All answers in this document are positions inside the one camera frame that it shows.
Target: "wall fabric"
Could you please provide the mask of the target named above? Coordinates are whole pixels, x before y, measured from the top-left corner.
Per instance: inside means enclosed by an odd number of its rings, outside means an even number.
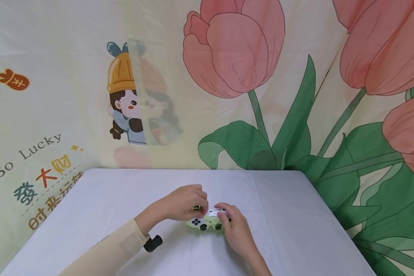
[[[89,168],[300,170],[414,276],[414,0],[0,0],[0,272]]]

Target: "white tablecloth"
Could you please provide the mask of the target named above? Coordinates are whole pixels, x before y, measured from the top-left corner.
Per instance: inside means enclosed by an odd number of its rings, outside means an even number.
[[[274,276],[375,276],[307,178],[297,171],[91,169],[39,227],[1,276],[57,276],[146,206],[179,186],[202,184],[213,205],[247,217]],[[164,221],[119,276],[249,275],[222,232]]]

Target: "pink tulip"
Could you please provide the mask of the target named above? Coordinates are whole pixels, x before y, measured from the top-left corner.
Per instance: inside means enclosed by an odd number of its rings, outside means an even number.
[[[369,6],[372,1],[346,0],[357,7],[352,13],[340,8],[342,0],[333,2],[350,31],[340,59],[343,80],[353,88],[365,87],[369,95],[414,87],[414,0],[375,0]]]
[[[382,132],[414,172],[414,98],[394,108],[385,117]]]
[[[235,98],[273,75],[284,36],[278,0],[202,0],[187,15],[184,64],[202,89]]]
[[[359,17],[376,0],[333,0],[334,9],[340,23],[350,33]]]

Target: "game controller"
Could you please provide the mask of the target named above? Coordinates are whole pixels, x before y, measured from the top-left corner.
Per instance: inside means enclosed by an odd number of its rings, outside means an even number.
[[[193,210],[199,210],[199,206],[193,208]],[[192,228],[200,229],[201,231],[207,230],[209,227],[213,227],[216,230],[222,229],[222,223],[218,218],[218,213],[223,212],[227,215],[227,212],[224,209],[212,209],[208,210],[204,215],[204,218],[193,218],[189,221],[186,221],[186,224]]]

